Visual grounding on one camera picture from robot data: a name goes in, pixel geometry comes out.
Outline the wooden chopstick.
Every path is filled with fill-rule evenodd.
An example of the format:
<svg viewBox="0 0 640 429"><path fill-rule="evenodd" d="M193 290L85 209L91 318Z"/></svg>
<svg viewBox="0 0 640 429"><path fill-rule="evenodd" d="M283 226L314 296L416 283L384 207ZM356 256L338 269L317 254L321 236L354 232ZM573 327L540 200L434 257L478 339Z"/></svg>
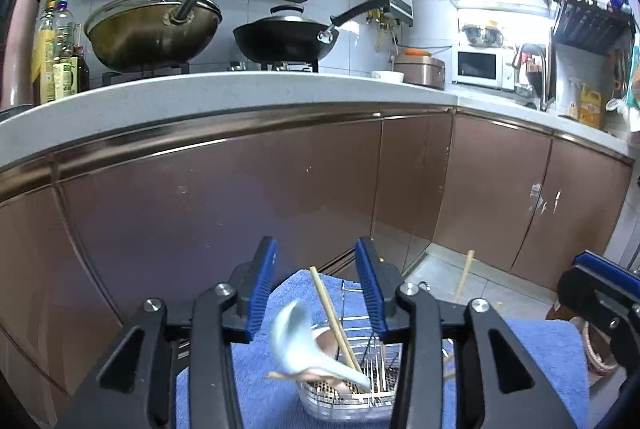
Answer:
<svg viewBox="0 0 640 429"><path fill-rule="evenodd" d="M304 381L304 374L285 374L280 373L280 371L270 371L265 378L273 379L273 380L288 380L288 381L296 381L299 383L300 381Z"/></svg>
<svg viewBox="0 0 640 429"><path fill-rule="evenodd" d="M326 312L326 318L328 319L331 331L337 342L338 349L340 349L341 353L344 355L346 365L355 371L361 371L361 367L355 357L355 353L352 351L352 347L346 338L342 324L338 320L333 303L328 291L326 290L326 285L322 282L316 267L310 267L309 272L312 282L314 282L314 288L316 289L322 308L324 312Z"/></svg>
<svg viewBox="0 0 640 429"><path fill-rule="evenodd" d="M462 269L462 273L459 279L459 283L454 293L454 302L458 302L462 298L462 293L464 290L464 286L466 281L468 280L469 273L471 271L471 267L475 258L475 250L469 250L466 254L464 267Z"/></svg>

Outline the white ceramic spoon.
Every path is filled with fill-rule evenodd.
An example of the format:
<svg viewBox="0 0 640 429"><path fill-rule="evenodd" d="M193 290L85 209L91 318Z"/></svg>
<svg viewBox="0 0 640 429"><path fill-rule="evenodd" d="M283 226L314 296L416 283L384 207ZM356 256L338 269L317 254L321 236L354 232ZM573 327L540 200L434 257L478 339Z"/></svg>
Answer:
<svg viewBox="0 0 640 429"><path fill-rule="evenodd" d="M303 374L316 369L353 383L369 391L370 379L349 366L337 363L322 353L314 341L308 311L299 300L286 305L270 327L273 357L285 374Z"/></svg>

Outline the chrome kitchen faucet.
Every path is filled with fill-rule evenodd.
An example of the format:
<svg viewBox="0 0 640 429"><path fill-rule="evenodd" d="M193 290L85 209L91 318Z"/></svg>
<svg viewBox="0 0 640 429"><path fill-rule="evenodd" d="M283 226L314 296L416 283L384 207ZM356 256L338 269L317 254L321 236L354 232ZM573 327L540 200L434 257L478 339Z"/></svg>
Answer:
<svg viewBox="0 0 640 429"><path fill-rule="evenodd" d="M515 100L526 108L546 112L554 101L553 49L547 45L523 44L515 50L511 66Z"/></svg>

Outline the blue terry cloth mat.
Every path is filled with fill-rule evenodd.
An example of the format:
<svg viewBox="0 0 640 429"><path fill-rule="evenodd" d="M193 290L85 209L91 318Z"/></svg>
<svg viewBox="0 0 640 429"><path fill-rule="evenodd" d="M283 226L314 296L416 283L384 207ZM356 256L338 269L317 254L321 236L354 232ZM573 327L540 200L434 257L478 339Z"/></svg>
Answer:
<svg viewBox="0 0 640 429"><path fill-rule="evenodd" d="M312 323L326 319L310 273L299 270L271 293L262 328L249 345L234 345L232 357L236 389L247 428L336 428L337 423L315 419L305 412L292 380L273 379L277 367L269 345L273 318L292 300L302 303ZM588 425L589 387L582 336L566 321L506 319L575 420Z"/></svg>

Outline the wooden chopstick leaning in holder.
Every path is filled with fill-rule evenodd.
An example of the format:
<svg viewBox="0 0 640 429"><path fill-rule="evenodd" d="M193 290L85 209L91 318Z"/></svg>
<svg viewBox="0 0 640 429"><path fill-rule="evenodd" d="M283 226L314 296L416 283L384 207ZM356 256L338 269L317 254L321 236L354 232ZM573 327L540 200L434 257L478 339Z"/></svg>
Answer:
<svg viewBox="0 0 640 429"><path fill-rule="evenodd" d="M296 381L299 383L300 381L304 381L304 374L285 374L280 373L280 371L270 371L265 378L273 379L273 380L288 380L288 381Z"/></svg>

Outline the pink ceramic spoon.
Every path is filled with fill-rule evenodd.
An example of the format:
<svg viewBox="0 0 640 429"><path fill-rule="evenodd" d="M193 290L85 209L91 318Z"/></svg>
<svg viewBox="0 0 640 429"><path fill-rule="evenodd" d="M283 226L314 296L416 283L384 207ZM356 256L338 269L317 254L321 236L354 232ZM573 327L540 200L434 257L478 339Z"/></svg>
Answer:
<svg viewBox="0 0 640 429"><path fill-rule="evenodd" d="M338 348L337 340L331 331L329 326L316 328L312 331L314 335L314 341L318 345L320 351L327 355L331 360L341 363L338 357L340 348ZM334 390L334 394L338 397L349 397L352 394L352 389L346 381L341 378L337 378L335 375L327 374L322 369L317 371L312 369L306 378L307 383L318 383L318 386L322 390Z"/></svg>

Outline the yellow detergent bottle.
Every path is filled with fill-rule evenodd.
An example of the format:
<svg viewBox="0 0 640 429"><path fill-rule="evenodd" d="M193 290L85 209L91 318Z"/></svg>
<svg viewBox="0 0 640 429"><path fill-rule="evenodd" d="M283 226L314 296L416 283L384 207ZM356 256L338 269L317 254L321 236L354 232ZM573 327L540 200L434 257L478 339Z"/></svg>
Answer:
<svg viewBox="0 0 640 429"><path fill-rule="evenodd" d="M602 94L585 84L570 83L570 103L567 115L576 122L600 129L602 127Z"/></svg>

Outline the patterned hanging apron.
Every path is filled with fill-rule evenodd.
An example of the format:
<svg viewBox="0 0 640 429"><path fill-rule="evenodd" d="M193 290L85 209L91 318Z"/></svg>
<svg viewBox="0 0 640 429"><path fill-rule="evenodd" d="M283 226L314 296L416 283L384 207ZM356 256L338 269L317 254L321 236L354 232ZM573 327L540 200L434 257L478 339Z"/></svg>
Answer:
<svg viewBox="0 0 640 429"><path fill-rule="evenodd" d="M634 45L634 48L631 50L630 72L625 97L626 123L629 137L638 137L639 135L639 56L639 45Z"/></svg>

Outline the white microwave oven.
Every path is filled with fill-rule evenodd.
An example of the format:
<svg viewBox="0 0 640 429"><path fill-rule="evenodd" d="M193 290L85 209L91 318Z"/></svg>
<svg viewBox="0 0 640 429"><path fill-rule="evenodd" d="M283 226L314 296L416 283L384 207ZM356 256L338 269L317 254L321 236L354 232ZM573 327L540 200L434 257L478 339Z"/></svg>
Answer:
<svg viewBox="0 0 640 429"><path fill-rule="evenodd" d="M514 91L514 52L508 48L454 48L452 82L498 91Z"/></svg>

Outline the brown rice cooker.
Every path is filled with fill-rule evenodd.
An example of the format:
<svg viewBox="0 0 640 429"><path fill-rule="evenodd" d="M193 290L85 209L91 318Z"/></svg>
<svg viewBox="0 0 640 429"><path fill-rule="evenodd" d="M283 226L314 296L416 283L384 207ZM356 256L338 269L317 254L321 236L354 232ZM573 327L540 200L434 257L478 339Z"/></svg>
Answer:
<svg viewBox="0 0 640 429"><path fill-rule="evenodd" d="M445 89L446 64L426 51L407 49L395 56L393 66L404 75L405 84Z"/></svg>

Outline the white bowl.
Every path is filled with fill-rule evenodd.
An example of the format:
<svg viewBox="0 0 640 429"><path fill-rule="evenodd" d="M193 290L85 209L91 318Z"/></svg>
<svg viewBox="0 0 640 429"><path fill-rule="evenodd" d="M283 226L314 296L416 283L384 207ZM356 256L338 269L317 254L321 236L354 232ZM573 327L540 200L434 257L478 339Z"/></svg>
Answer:
<svg viewBox="0 0 640 429"><path fill-rule="evenodd" d="M405 74L396 71L372 71L371 77L380 82L390 82L391 84L401 84L404 81Z"/></svg>

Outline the gas stove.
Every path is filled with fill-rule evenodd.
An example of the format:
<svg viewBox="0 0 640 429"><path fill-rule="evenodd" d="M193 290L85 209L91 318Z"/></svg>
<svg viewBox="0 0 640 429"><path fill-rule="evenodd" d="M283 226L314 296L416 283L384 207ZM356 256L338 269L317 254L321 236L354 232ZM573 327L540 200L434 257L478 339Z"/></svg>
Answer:
<svg viewBox="0 0 640 429"><path fill-rule="evenodd" d="M319 73L320 66L317 61L312 63L286 63L259 64L250 61L230 61L224 63L182 63L171 67L150 68L142 72L105 72L98 79L100 87L109 87L125 82L135 82L141 79L150 79L165 76L196 75L205 73L228 73L246 71L276 71L276 72L304 72Z"/></svg>

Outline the rose gold electric kettle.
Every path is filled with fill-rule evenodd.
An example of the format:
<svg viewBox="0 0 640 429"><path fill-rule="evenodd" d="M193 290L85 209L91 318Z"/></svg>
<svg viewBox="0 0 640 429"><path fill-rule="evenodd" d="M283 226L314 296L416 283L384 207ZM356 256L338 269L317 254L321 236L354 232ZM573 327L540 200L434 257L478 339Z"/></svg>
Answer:
<svg viewBox="0 0 640 429"><path fill-rule="evenodd" d="M32 45L40 0L15 0L2 65L1 109L32 105Z"/></svg>

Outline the bronze wok with glass lid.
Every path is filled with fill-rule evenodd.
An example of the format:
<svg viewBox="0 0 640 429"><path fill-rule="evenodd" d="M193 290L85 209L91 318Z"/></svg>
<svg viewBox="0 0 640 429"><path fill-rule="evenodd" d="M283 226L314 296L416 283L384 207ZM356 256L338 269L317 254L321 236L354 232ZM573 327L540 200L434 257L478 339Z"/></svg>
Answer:
<svg viewBox="0 0 640 429"><path fill-rule="evenodd" d="M114 0L89 15L84 33L104 66L128 73L189 62L221 22L212 0Z"/></svg>

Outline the black wok with lid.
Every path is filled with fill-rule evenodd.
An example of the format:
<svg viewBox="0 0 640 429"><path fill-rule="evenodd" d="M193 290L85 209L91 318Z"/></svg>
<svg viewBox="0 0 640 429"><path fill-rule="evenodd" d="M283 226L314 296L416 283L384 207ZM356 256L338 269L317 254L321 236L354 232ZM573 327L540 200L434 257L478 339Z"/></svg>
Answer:
<svg viewBox="0 0 640 429"><path fill-rule="evenodd" d="M390 0L367 0L320 23L303 17L304 9L295 4L272 7L271 15L233 30L243 56L260 66L303 63L318 72L319 61L334 48L340 27L369 11L386 9Z"/></svg>

